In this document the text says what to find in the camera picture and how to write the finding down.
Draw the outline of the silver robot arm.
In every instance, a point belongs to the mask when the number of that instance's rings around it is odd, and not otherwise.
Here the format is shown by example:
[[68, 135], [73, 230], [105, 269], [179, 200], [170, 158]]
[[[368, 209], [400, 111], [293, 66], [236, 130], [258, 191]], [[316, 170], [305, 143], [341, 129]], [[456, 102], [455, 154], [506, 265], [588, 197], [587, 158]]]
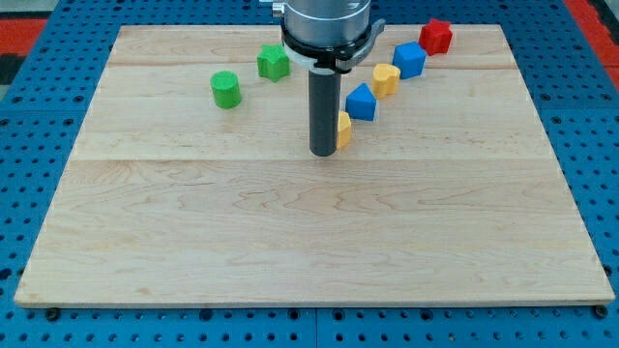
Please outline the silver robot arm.
[[369, 0], [278, 0], [274, 16], [284, 30], [303, 44], [341, 46], [357, 40], [368, 28]]

